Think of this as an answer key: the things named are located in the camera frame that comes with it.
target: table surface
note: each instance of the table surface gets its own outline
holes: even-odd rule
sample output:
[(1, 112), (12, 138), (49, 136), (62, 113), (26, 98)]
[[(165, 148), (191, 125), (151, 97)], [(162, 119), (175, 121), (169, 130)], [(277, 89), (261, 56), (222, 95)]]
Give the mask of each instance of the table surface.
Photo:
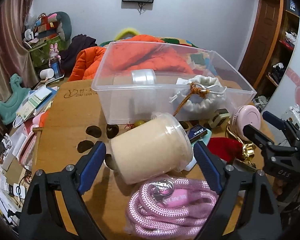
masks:
[[(223, 125), (222, 127), (213, 129), (212, 137), (224, 137), (225, 128), (225, 125)], [(273, 135), (264, 121), (262, 121), (261, 131), (269, 138), (273, 138)], [(258, 169), (261, 169), (264, 165), (263, 157), (258, 148), (255, 150), (253, 162)], [(198, 165), (190, 172), (171, 172), (170, 175), (204, 180), (204, 176)], [(83, 199), (90, 214), (107, 239), (140, 239), (139, 237), (129, 236), (124, 231), (126, 224), (124, 212), (131, 194), (137, 188), (138, 186), (136, 185), (126, 185), (118, 174), (102, 165), (94, 182), (93, 189), (84, 194)], [(57, 192), (57, 199), (60, 210), (64, 211), (66, 207), (60, 192)], [(241, 197), (238, 197), (237, 204), (233, 210), (225, 233), (233, 231), (240, 214), (242, 200)], [(67, 230), (75, 233), (69, 215), (64, 212), (61, 213)]]
[[(86, 128), (90, 125), (99, 126), (102, 136), (98, 140), (107, 141), (106, 120), (100, 101), (98, 95), (91, 92), (90, 88), (91, 81), (66, 82), (60, 87), (41, 135), (38, 152), (34, 159), (34, 171), (43, 169), (46, 173), (56, 172), (61, 171), (68, 164), (75, 164), (82, 156), (76, 149), (78, 143), (82, 140), (91, 140), (91, 136), (85, 133)], [(124, 127), (125, 125), (119, 125), (119, 133), (125, 131)], [(225, 130), (226, 123), (213, 129), (212, 136), (224, 137)], [(273, 139), (273, 135), (263, 120), (260, 130)], [(255, 150), (253, 162), (258, 169), (264, 165), (258, 148)], [(190, 172), (172, 172), (170, 175), (204, 179), (198, 165), (194, 166)], [(102, 165), (91, 190), (82, 196), (92, 218), (107, 239), (140, 239), (125, 232), (125, 210), (131, 194), (137, 189), (138, 185), (126, 185), (117, 173)], [(75, 234), (76, 231), (61, 192), (57, 191), (56, 197), (66, 229)], [(242, 198), (238, 197), (225, 233), (233, 231), (239, 217), (241, 204)]]

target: white wall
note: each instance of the white wall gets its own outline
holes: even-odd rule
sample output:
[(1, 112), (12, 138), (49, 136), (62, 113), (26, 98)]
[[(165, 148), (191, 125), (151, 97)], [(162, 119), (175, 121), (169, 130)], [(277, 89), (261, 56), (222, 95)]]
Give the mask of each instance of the white wall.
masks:
[(122, 0), (33, 0), (31, 12), (64, 11), (72, 36), (87, 34), (100, 44), (124, 28), (153, 36), (178, 37), (215, 50), (239, 67), (250, 40), (258, 0), (154, 0), (141, 15)]
[[(291, 68), (300, 77), (300, 25), (298, 31), (298, 38), (296, 46), (293, 50), (291, 60), (289, 62), (288, 68)], [(295, 101), (295, 89), (296, 85), (292, 80), (285, 74), (266, 105), (264, 111), (269, 111), (277, 117), (281, 117), (290, 106), (296, 105)], [(269, 124), (271, 132), (274, 134), (275, 140), (279, 143), (279, 138), (281, 132), (279, 132), (275, 127)]]

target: pink rope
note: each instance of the pink rope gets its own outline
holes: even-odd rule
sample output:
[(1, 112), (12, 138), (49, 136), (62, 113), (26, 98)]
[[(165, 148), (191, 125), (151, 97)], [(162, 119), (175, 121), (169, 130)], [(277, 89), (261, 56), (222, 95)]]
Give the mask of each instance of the pink rope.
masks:
[(218, 195), (210, 190), (206, 181), (169, 176), (156, 178), (156, 181), (162, 180), (172, 182), (172, 191), (186, 190), (186, 204), (170, 208), (165, 199), (157, 201), (154, 197), (156, 189), (160, 193), (171, 189), (159, 187), (154, 180), (148, 181), (129, 201), (126, 214), (131, 231), (146, 239), (196, 236), (216, 204)]

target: red velvet pouch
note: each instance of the red velvet pouch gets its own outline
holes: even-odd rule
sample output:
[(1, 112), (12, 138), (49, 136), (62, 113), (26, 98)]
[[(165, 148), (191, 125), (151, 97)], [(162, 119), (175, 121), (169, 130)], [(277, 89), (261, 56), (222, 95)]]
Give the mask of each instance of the red velvet pouch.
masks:
[(230, 138), (211, 138), (208, 143), (208, 149), (211, 153), (217, 155), (226, 162), (232, 161), (235, 158), (242, 158), (242, 144)]

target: wooden door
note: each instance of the wooden door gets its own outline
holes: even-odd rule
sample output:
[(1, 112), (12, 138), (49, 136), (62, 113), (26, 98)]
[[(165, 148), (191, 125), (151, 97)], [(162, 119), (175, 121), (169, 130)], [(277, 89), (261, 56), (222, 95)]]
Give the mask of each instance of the wooden door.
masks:
[(267, 59), (278, 23), (280, 0), (259, 0), (256, 22), (239, 72), (253, 86)]

